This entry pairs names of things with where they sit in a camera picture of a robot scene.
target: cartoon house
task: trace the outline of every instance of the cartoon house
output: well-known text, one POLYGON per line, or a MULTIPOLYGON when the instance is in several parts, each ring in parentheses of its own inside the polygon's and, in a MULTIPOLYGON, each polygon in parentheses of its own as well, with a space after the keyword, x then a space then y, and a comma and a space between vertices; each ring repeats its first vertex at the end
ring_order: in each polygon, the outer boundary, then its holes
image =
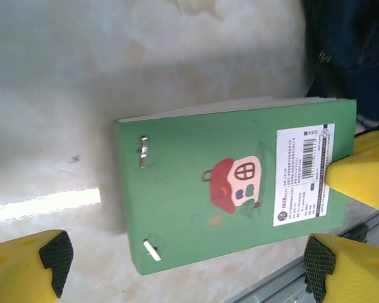
POLYGON ((210 200, 228 213, 234 213, 237 206, 258 201, 261 181, 261 163, 255 156, 240 160, 226 158, 212 170, 202 175, 203 182, 209 182, 210 200))

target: notebook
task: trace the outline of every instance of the notebook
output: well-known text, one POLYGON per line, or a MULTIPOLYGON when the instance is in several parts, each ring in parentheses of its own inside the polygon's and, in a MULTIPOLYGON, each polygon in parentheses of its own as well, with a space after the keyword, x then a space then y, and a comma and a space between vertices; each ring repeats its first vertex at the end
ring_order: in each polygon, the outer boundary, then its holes
POLYGON ((354 100, 248 98, 114 121, 129 246, 147 275, 342 224, 330 162, 354 100))

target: sticker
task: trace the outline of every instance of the sticker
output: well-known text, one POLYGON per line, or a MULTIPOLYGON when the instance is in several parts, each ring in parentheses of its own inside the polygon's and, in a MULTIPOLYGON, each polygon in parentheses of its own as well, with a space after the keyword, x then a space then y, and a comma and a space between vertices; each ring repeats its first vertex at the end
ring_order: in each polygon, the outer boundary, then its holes
POLYGON ((255 156, 240 160, 226 158, 212 170, 204 171, 202 181, 209 182, 211 202, 228 213, 234 213, 236 207, 243 203, 253 201, 255 205, 258 201, 261 163, 255 156))
POLYGON ((326 215, 334 124, 277 131, 274 226, 326 215))

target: white label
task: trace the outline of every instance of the white label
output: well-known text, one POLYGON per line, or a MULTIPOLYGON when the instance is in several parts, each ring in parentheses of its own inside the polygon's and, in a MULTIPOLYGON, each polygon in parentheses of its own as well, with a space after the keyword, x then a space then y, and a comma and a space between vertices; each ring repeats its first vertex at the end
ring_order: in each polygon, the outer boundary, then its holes
POLYGON ((274 226, 326 215, 334 129, 325 124, 277 131, 274 226))

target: black rubber pad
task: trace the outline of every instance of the black rubber pad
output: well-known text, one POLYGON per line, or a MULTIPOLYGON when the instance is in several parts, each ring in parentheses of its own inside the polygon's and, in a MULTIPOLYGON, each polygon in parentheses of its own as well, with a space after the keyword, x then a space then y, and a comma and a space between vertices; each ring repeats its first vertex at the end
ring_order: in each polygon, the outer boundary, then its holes
POLYGON ((44 268, 52 270, 52 288, 60 298, 73 259, 73 248, 68 233, 64 231, 53 238, 39 250, 39 256, 44 268))
POLYGON ((326 296, 326 276, 335 268, 335 254, 314 237, 310 237, 304 250, 303 263, 306 268, 308 289, 313 292, 317 303, 326 296))

